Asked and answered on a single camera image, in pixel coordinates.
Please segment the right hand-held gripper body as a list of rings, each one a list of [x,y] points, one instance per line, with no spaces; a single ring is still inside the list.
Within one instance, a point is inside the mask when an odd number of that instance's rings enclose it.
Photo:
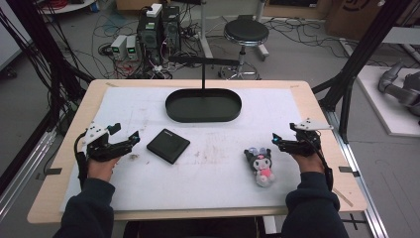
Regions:
[[[295,141],[283,140],[283,147],[279,148],[288,154],[311,156],[321,149],[320,130],[333,130],[334,127],[328,123],[319,122],[307,118],[296,125]]]

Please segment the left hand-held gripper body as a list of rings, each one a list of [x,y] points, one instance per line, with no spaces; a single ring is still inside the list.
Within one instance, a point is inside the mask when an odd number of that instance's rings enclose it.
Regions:
[[[116,144],[109,142],[107,127],[92,122],[87,128],[83,145],[86,148],[86,156],[98,162],[106,162],[111,159],[127,155],[132,151],[128,139]]]

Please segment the person's right hand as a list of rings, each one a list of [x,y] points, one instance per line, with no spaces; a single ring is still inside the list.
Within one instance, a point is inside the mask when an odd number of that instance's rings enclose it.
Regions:
[[[324,166],[317,154],[308,157],[292,154],[292,158],[296,161],[302,173],[324,173]]]

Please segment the person's left hand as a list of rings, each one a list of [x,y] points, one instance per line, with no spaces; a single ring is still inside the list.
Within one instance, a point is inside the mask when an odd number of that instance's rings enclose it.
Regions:
[[[113,174],[113,169],[118,162],[119,158],[111,159],[106,162],[98,162],[93,159],[89,159],[87,165],[87,176],[90,179],[101,179],[109,182]]]

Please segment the black square box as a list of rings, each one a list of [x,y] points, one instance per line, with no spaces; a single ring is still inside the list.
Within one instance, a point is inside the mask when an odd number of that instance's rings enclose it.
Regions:
[[[167,129],[162,129],[147,144],[147,149],[173,165],[189,145],[189,140]]]

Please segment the black tape piece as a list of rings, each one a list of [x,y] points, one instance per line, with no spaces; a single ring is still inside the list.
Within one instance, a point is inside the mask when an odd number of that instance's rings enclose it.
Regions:
[[[341,173],[352,174],[355,178],[358,178],[361,176],[358,171],[354,171],[351,167],[339,167],[339,171]]]
[[[42,173],[38,173],[35,177],[37,180],[44,180],[47,176],[60,175],[62,168],[47,169]]]

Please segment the black oval tray with stand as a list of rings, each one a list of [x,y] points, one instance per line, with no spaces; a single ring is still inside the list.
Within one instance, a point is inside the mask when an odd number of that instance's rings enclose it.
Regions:
[[[165,109],[169,118],[181,123],[207,123],[228,122],[240,115],[242,99],[236,92],[226,88],[207,88],[205,85],[206,64],[237,66],[237,60],[190,57],[169,57],[168,60],[202,64],[200,88],[178,89],[166,98]]]

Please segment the white table mat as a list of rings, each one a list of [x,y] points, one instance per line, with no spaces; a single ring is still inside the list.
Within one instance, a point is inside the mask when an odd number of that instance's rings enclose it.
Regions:
[[[299,122],[292,93],[278,89],[293,102],[288,112],[279,105],[251,105],[251,110],[226,123],[178,123],[165,111],[169,87],[113,87],[106,90],[95,123],[121,124],[111,137],[116,143],[138,131],[141,141],[114,169],[117,211],[185,210],[282,206],[286,195],[300,182],[294,160],[271,142],[272,134],[291,140],[289,123]],[[147,149],[162,130],[190,141],[172,165]],[[256,183],[244,150],[271,149],[275,181],[269,187]]]

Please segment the white floor board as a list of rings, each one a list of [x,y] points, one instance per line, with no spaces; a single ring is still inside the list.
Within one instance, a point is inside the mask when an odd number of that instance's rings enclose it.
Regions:
[[[386,66],[366,65],[358,75],[358,83],[389,135],[420,138],[420,117],[377,89],[380,77],[387,70]]]

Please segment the black computer tower white box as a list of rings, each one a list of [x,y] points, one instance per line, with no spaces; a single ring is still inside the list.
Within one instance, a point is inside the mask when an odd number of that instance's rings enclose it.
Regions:
[[[141,10],[137,33],[145,56],[153,64],[161,64],[160,47],[162,43],[162,5],[153,3]]]

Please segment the black round stool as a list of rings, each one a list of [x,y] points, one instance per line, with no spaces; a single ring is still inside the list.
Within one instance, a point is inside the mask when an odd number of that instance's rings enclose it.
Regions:
[[[252,76],[255,80],[260,79],[258,70],[245,61],[246,47],[259,47],[268,38],[268,28],[253,18],[238,18],[226,24],[224,37],[231,43],[241,47],[239,52],[239,64],[235,66],[222,66],[218,75],[225,79],[245,79]]]

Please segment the cardboard box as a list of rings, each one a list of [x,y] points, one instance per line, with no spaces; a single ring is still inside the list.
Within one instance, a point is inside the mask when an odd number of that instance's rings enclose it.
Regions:
[[[332,0],[325,22],[327,35],[360,40],[387,0]]]

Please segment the white round table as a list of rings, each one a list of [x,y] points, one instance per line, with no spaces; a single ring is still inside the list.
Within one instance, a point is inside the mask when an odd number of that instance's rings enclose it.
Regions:
[[[72,3],[70,0],[46,0],[42,3],[42,11],[45,14],[62,14],[74,12],[81,9],[89,9],[92,12],[98,12],[100,7],[97,0],[83,0],[82,3]]]

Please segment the aluminium rail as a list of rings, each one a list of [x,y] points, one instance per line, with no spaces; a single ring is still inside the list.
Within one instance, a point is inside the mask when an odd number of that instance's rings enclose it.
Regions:
[[[15,201],[28,184],[37,167],[44,159],[56,138],[56,130],[45,132],[24,157],[24,162],[12,177],[5,191],[0,195],[0,223],[7,216]]]
[[[333,133],[341,148],[346,161],[352,169],[356,182],[361,189],[362,195],[367,202],[367,209],[364,211],[364,216],[367,220],[368,227],[373,238],[389,238],[387,231],[383,225],[380,215],[376,209],[374,201],[368,191],[368,186],[364,180],[363,174],[360,170],[356,157],[349,144],[345,142],[343,137],[339,133],[340,120],[335,112],[324,112],[327,121],[334,126]]]

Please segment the black frame post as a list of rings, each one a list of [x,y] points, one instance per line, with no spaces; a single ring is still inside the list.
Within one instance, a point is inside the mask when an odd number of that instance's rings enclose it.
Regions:
[[[6,28],[22,52],[33,65],[36,75],[49,92],[49,128],[59,121],[60,111],[69,102],[77,102],[86,90],[81,86],[83,80],[87,84],[94,80],[93,76],[81,71],[64,58],[56,41],[50,33],[40,14],[35,0],[6,0],[12,12],[31,38],[35,48],[43,57],[40,59],[33,48],[24,42],[22,36],[6,21],[0,11],[0,23]]]
[[[346,144],[349,143],[348,123],[354,82],[374,51],[385,39],[411,1],[385,0],[381,10],[373,19],[367,32],[363,35],[339,73],[333,78],[312,88],[314,94],[328,89],[326,95],[319,100],[319,105],[327,112],[334,112],[337,103],[342,101],[338,131]]]

